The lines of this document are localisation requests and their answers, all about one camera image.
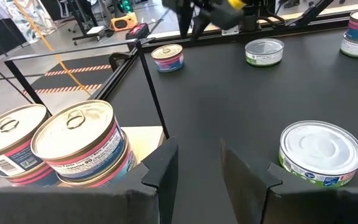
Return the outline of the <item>wooden shelf board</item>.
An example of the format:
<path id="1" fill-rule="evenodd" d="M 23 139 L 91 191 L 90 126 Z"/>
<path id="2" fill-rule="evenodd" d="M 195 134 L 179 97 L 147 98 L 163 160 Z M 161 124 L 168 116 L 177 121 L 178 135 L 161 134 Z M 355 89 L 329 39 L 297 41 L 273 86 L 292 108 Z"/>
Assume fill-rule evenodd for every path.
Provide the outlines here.
<path id="1" fill-rule="evenodd" d="M 134 151 L 137 164 L 158 148 L 165 140 L 161 126 L 133 126 L 121 128 Z"/>

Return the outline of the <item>black metal shelf frame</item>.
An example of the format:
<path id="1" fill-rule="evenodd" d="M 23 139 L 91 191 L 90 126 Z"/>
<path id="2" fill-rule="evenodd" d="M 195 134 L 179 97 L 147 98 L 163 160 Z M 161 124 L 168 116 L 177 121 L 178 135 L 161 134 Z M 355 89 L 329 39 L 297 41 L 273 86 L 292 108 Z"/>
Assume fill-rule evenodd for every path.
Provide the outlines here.
<path id="1" fill-rule="evenodd" d="M 157 93 L 155 91 L 155 87 L 154 87 L 154 84 L 153 84 L 153 81 L 152 81 L 152 77 L 150 75 L 150 70 L 148 68 L 148 65 L 147 65 L 147 62 L 146 62 L 146 59 L 145 59 L 145 56 L 144 56 L 145 52 L 144 52 L 144 49 L 143 49 L 143 45 L 148 43 L 148 42 L 150 42 L 150 41 L 152 41 L 153 39 L 154 38 L 151 38 L 151 39 L 148 39 L 148 38 L 146 38 L 146 39 L 130 39 L 130 40 L 122 41 L 122 42 L 116 42 L 116 43 L 111 43 L 111 44 L 103 44 L 103 45 L 93 46 L 93 47 L 71 48 L 71 49 L 53 51 L 53 52 L 44 53 L 44 54 L 30 54 L 30 55 L 14 56 L 14 57 L 10 57 L 10 58 L 6 59 L 4 61 L 4 64 L 11 71 L 11 73 L 14 75 L 14 77 L 17 79 L 17 81 L 22 85 L 24 90 L 31 97 L 31 100 L 29 100 L 29 102 L 30 103 L 38 103 L 38 104 L 41 104 L 41 105 L 45 106 L 45 103 L 41 100 L 41 98 L 35 92 L 35 90 L 32 88 L 30 83 L 23 76 L 22 72 L 15 65 L 14 61 L 16 61 L 16 60 L 25 60 L 25 59 L 30 59 L 30 58 L 46 57 L 46 56 L 51 56 L 51 55 L 58 56 L 58 55 L 61 55 L 61 54 L 69 54 L 69 53 L 82 52 L 82 51 L 87 51 L 87 50 L 103 49 L 103 48 L 115 47 L 115 46 L 119 46 L 119 45 L 135 45 L 135 49 L 129 53 L 129 58 L 134 58 L 134 57 L 139 57 L 140 58 L 140 61 L 142 63 L 142 67 L 143 67 L 143 71 L 144 71 L 144 74 L 145 74 L 145 77 L 147 79 L 147 83 L 148 83 L 148 86 L 149 86 L 149 90 L 151 92 L 151 95 L 152 95 L 152 98 L 153 98 L 153 101 L 154 101 L 155 109 L 157 110 L 159 120 L 160 120 L 160 122 L 162 124 L 163 133 L 164 133 L 165 137 L 168 139 L 170 137 L 170 135 L 168 133 L 168 129 L 167 129 L 165 120 L 163 118 L 163 113 L 162 113 L 160 104 L 158 102 L 158 96 L 157 96 Z"/>

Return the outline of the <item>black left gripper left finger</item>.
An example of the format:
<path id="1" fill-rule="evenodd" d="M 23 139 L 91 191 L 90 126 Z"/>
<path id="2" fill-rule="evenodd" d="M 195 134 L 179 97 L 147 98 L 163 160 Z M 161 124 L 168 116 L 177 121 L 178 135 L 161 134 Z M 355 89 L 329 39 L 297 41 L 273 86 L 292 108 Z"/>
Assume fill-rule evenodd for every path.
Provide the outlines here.
<path id="1" fill-rule="evenodd" d="M 111 185 L 0 188 L 0 224 L 171 224 L 178 143 L 170 137 Z"/>

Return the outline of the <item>green lit device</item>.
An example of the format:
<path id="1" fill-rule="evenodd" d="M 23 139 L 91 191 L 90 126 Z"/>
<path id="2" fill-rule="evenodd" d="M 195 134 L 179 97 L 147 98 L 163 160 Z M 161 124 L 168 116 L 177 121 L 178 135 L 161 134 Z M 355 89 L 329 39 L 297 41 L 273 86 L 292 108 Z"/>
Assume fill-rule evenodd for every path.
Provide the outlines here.
<path id="1" fill-rule="evenodd" d="M 132 0 L 117 0 L 117 8 L 123 13 L 132 13 L 133 1 Z"/>

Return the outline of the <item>black corner bracket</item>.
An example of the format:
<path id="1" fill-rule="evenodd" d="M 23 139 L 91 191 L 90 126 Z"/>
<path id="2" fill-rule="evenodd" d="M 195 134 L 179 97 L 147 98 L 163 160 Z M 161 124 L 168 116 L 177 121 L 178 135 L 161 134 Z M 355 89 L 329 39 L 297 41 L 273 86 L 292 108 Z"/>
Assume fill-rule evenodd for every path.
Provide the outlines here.
<path id="1" fill-rule="evenodd" d="M 115 72 L 118 69 L 119 61 L 125 61 L 130 57 L 131 54 L 127 52 L 113 52 L 108 58 L 112 71 Z"/>

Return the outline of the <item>red device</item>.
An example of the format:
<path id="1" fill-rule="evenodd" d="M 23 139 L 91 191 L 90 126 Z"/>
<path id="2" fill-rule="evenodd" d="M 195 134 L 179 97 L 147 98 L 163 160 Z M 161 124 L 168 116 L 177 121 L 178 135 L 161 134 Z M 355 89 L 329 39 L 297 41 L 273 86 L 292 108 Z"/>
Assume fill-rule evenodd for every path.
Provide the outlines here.
<path id="1" fill-rule="evenodd" d="M 126 40 L 143 39 L 146 38 L 149 34 L 149 25 L 147 23 L 139 23 L 127 32 Z"/>

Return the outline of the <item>pale hanging cloth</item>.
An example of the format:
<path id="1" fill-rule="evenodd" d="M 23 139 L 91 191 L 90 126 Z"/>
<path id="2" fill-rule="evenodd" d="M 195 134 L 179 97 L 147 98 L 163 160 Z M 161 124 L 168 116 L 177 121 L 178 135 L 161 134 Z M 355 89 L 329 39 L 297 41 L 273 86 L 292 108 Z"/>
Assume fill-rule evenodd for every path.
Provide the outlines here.
<path id="1" fill-rule="evenodd" d="M 0 6 L 29 44 L 57 30 L 40 0 L 0 0 Z"/>

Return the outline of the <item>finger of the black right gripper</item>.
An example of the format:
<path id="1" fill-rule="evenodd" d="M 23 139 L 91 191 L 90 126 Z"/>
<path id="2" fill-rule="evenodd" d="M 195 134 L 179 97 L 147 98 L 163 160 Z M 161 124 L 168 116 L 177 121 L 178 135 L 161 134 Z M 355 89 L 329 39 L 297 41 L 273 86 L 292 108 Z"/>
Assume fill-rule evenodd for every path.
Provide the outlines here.
<path id="1" fill-rule="evenodd" d="M 210 14 L 198 14 L 193 18 L 193 38 L 197 39 L 211 22 Z"/>
<path id="2" fill-rule="evenodd" d="M 180 8 L 178 13 L 178 25 L 179 31 L 182 38 L 185 38 L 188 33 L 188 29 L 191 24 L 193 17 L 194 8 L 191 6 L 183 6 Z"/>

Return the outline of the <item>orange speaker box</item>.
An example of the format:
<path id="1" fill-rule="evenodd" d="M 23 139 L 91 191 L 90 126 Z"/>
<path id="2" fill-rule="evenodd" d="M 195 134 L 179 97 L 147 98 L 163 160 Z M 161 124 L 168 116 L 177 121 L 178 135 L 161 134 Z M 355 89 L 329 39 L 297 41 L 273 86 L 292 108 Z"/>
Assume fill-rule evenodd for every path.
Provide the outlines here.
<path id="1" fill-rule="evenodd" d="M 111 19 L 111 27 L 115 32 L 129 30 L 137 25 L 137 17 L 134 12 L 128 13 L 122 17 Z"/>

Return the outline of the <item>striped black floor mat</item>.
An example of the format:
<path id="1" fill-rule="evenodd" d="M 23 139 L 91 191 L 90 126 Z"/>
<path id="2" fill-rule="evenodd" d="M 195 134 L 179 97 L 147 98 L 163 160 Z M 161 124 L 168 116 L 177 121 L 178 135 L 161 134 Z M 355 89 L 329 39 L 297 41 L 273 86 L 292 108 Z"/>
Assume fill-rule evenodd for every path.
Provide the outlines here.
<path id="1" fill-rule="evenodd" d="M 87 91 L 97 90 L 112 74 L 109 55 L 78 58 L 63 61 L 69 72 Z M 81 91 L 82 88 L 69 76 L 60 64 L 44 73 L 31 84 L 36 93 Z"/>

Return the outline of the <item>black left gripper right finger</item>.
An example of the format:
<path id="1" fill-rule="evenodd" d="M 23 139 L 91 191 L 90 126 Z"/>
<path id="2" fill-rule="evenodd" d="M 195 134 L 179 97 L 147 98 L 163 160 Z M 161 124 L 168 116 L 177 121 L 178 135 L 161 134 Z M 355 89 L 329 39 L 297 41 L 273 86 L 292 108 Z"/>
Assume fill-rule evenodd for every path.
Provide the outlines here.
<path id="1" fill-rule="evenodd" d="M 224 141 L 221 167 L 238 224 L 358 224 L 358 187 L 318 187 Z"/>

